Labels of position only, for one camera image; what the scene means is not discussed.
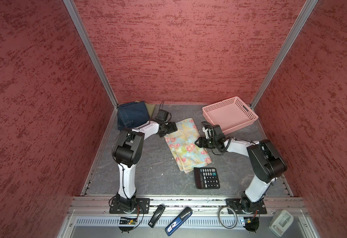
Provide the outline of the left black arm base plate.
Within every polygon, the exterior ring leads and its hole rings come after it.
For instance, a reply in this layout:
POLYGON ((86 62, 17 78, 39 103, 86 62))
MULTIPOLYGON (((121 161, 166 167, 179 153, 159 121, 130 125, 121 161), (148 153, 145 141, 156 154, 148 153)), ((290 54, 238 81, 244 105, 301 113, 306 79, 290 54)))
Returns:
POLYGON ((137 198, 133 209, 126 209, 114 198, 110 203, 109 214, 137 214, 137 209, 139 210, 139 214, 147 214, 149 212, 149 207, 149 198, 137 198))

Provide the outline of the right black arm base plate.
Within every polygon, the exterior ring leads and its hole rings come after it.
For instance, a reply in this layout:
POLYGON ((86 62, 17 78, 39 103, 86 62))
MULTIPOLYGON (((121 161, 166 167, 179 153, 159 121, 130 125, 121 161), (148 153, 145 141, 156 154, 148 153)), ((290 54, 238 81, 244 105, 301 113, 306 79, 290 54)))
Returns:
POLYGON ((226 205, 232 208, 237 214, 267 214, 266 206, 264 204, 263 199, 259 200, 258 202, 251 202, 247 198, 228 198, 226 199, 226 205))

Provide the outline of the blue denim skirt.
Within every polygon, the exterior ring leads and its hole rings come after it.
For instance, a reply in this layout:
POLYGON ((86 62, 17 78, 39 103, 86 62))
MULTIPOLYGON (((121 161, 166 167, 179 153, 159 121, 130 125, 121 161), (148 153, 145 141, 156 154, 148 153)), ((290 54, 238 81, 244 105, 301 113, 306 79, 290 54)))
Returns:
POLYGON ((144 102, 130 102, 118 106, 118 130, 137 128, 150 120, 144 102))

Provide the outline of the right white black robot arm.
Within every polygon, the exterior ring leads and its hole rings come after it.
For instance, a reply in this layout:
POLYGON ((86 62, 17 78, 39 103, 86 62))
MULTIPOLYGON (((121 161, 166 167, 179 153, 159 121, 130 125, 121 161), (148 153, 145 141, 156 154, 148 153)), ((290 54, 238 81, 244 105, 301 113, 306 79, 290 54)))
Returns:
POLYGON ((248 188, 242 193, 239 209, 245 214, 257 211, 263 205, 263 198, 270 187, 286 170, 287 164, 274 144, 264 139, 249 141, 226 137, 219 125, 202 122, 204 137, 195 141, 198 148, 217 150, 216 155, 226 152, 237 153, 250 159, 254 177, 248 188))

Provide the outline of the pastel patterned cloth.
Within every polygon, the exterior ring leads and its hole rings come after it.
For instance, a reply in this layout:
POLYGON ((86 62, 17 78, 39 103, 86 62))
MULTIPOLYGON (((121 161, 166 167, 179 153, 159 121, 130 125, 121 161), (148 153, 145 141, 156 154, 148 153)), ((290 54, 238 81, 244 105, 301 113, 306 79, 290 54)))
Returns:
POLYGON ((193 118, 176 123, 177 131, 164 136, 180 171, 188 174, 194 168, 202 168, 212 163, 206 149, 199 148, 195 141, 200 133, 193 118))

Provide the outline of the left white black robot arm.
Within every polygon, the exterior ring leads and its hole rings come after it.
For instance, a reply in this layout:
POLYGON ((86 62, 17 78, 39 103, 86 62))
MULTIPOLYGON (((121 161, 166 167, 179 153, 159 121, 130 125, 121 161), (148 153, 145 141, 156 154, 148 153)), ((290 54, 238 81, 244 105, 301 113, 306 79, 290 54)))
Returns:
POLYGON ((131 213, 137 207, 135 170, 142 155, 145 139, 152 135, 164 137, 174 132, 177 132, 175 122, 156 121, 121 130, 112 146, 112 157, 120 173, 120 188, 115 199, 121 210, 131 213))

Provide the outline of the olive green skirt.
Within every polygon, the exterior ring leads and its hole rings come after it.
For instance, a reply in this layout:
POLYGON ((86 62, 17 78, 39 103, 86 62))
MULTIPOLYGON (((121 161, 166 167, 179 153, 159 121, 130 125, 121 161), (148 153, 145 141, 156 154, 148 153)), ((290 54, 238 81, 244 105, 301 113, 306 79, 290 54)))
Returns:
POLYGON ((148 115, 150 118, 152 118, 153 114, 154 114, 154 110, 156 108, 155 104, 149 104, 149 103, 145 103, 148 115))

